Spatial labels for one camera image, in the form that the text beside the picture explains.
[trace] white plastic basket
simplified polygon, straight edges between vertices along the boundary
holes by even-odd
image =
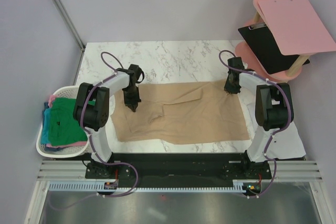
[[[57,95],[58,97],[67,97],[67,98],[75,99],[77,97],[78,88],[79,86],[66,86],[66,87],[58,89],[54,93],[54,95]],[[41,141],[40,141],[41,133],[42,133],[42,125],[40,127],[40,131],[37,136],[36,149],[37,149],[37,152],[44,157],[69,158],[69,157],[76,157],[86,152],[92,152],[89,141],[87,141],[86,145],[84,146],[67,147],[57,152],[46,151],[45,150],[46,145],[41,144]]]

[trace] white wall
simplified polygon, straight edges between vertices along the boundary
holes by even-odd
[[[84,42],[242,39],[252,0],[62,0]]]
[[[72,83],[79,57],[51,0],[0,0],[0,223],[24,221],[43,102]]]
[[[336,40],[336,0],[310,0]],[[290,83],[295,122],[310,159],[318,162],[336,209],[336,53],[318,54]]]

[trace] beige cloth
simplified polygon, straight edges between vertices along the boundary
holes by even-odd
[[[249,139],[236,95],[224,91],[224,81],[141,84],[142,102],[134,113],[115,95],[112,121],[121,142],[163,139],[196,144]]]

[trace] pink cloth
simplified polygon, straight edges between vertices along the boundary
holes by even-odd
[[[51,147],[51,148],[59,148],[59,147],[73,147],[73,146],[83,146],[86,145],[87,142],[75,142],[73,144],[67,144],[67,145],[57,145],[57,146],[52,146],[51,144],[47,144],[47,147]]]
[[[52,94],[50,97],[49,97],[49,101],[48,101],[48,106],[49,108],[51,108],[53,106],[53,102],[55,101],[55,99],[57,98],[58,96],[57,95],[54,95]]]

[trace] white marble tabletop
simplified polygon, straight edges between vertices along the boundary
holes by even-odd
[[[234,51],[240,40],[202,40],[202,41],[148,41],[148,42],[95,42],[88,43],[77,84],[82,82],[97,83],[112,74],[100,59],[103,51],[115,55],[125,68],[132,64],[139,65],[145,73],[143,83],[181,83],[197,81],[215,81],[226,79],[228,69],[221,64],[218,53],[227,49]],[[222,54],[223,59],[231,58]],[[119,67],[109,55],[105,60]],[[175,145],[163,140],[143,140],[119,142],[111,120],[106,125],[109,145],[117,153],[192,153],[192,152],[244,152],[254,137],[253,125],[246,105],[254,102],[254,96],[242,88],[238,95],[244,113],[249,140],[223,141],[205,144]],[[110,100],[110,114],[114,110],[114,97]]]

